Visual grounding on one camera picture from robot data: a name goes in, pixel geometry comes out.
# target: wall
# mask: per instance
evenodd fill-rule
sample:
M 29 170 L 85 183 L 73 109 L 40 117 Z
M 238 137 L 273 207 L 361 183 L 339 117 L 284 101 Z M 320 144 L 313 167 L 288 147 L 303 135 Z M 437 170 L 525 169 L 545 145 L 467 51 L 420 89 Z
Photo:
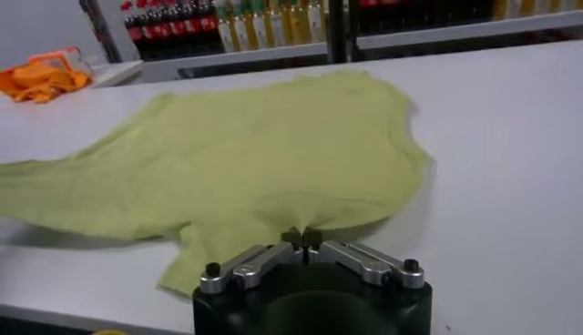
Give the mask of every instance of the wall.
M 0 68 L 64 46 L 79 46 L 92 64 L 107 62 L 78 0 L 3 1 L 0 23 Z

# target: wrinkled fabric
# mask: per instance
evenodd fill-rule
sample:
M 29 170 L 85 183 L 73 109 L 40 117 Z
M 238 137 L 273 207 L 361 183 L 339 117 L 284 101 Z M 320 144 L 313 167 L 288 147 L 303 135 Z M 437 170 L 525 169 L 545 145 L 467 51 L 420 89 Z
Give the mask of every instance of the wrinkled fabric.
M 402 208 L 428 163 L 409 108 L 359 72 L 166 94 L 74 155 L 0 166 L 0 213 L 90 236 L 175 237 L 159 284 L 190 294 L 205 263 L 292 227 L 349 228 Z

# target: red bottle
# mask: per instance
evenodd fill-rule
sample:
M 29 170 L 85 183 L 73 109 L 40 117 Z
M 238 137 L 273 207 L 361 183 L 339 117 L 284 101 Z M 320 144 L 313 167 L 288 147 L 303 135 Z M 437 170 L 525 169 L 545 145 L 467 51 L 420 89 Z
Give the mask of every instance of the red bottle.
M 175 56 L 184 56 L 188 53 L 187 49 L 187 29 L 182 20 L 182 6 L 177 4 L 176 0 L 167 0 L 167 10 L 165 12 L 166 21 L 170 25 L 172 34 L 172 46 Z
M 161 44 L 166 44 L 170 39 L 170 25 L 166 22 L 164 16 L 164 6 L 160 0 L 150 0 L 150 19 L 154 29 L 154 37 L 158 39 Z
M 215 7 L 209 0 L 199 0 L 200 26 L 205 49 L 208 52 L 222 52 L 222 43 L 219 34 L 219 19 L 217 18 Z
M 447 21 L 449 20 L 447 1 L 448 0 L 428 0 L 428 27 L 437 28 L 447 25 Z
M 202 26 L 194 1 L 187 0 L 183 3 L 182 20 L 187 31 L 188 49 L 191 53 L 198 53 L 202 50 Z
M 148 0 L 138 0 L 136 5 L 138 8 L 136 21 L 143 35 L 140 54 L 144 60 L 149 60 L 154 58 L 156 39 L 154 37 L 154 28 L 150 24 Z
M 404 0 L 402 8 L 403 29 L 417 30 L 427 28 L 428 0 Z
M 126 25 L 126 29 L 128 30 L 129 38 L 136 44 L 139 45 L 144 35 L 142 34 L 141 29 L 139 28 L 139 24 L 137 18 L 134 13 L 132 13 L 133 5 L 131 2 L 125 2 L 121 4 L 119 7 L 121 11 L 124 13 L 124 24 Z

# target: white shelf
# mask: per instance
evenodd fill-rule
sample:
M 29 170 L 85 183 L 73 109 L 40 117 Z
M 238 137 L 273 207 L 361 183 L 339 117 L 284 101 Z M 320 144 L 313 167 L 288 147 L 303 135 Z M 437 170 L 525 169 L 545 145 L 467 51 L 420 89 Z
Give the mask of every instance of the white shelf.
M 146 82 L 176 79 L 177 72 L 181 68 L 223 66 L 301 56 L 327 55 L 327 53 L 326 43 L 314 43 L 301 46 L 281 46 L 262 50 L 146 62 L 144 64 L 144 79 Z
M 524 33 L 544 29 L 565 28 L 576 25 L 583 25 L 583 10 L 491 21 L 472 25 L 455 25 L 436 29 L 358 37 L 357 43 L 361 50 L 366 50 L 388 46 L 408 46 L 472 37 Z

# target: screw head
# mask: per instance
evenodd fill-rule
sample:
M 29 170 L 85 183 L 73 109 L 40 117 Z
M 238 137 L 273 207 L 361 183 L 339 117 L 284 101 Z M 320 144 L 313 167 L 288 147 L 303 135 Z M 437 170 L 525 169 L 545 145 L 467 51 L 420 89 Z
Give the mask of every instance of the screw head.
M 419 262 L 416 259 L 406 259 L 403 268 L 409 272 L 418 272 Z
M 217 278 L 220 275 L 220 264 L 216 262 L 212 262 L 207 264 L 205 270 L 207 271 L 207 275 L 211 278 Z

